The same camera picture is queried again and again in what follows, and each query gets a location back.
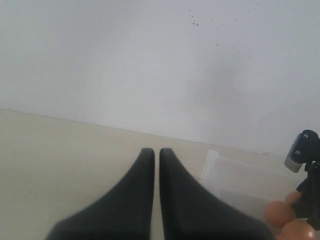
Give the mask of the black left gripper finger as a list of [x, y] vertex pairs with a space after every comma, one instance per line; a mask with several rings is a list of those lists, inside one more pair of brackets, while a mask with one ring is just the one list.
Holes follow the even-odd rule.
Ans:
[[148, 240], [154, 201], [155, 153], [141, 149], [132, 167], [104, 196], [59, 221], [48, 240]]

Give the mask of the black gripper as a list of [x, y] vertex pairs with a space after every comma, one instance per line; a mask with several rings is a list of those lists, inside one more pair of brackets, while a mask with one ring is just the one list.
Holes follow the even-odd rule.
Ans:
[[301, 193], [298, 200], [290, 204], [298, 219], [315, 230], [320, 229], [320, 164], [313, 162], [307, 171], [307, 178], [296, 189]]

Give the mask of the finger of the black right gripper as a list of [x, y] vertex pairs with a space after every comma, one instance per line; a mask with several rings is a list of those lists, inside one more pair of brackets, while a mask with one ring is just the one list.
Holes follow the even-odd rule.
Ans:
[[272, 240], [261, 221], [222, 202], [182, 165], [171, 148], [159, 152], [159, 193], [166, 240]]

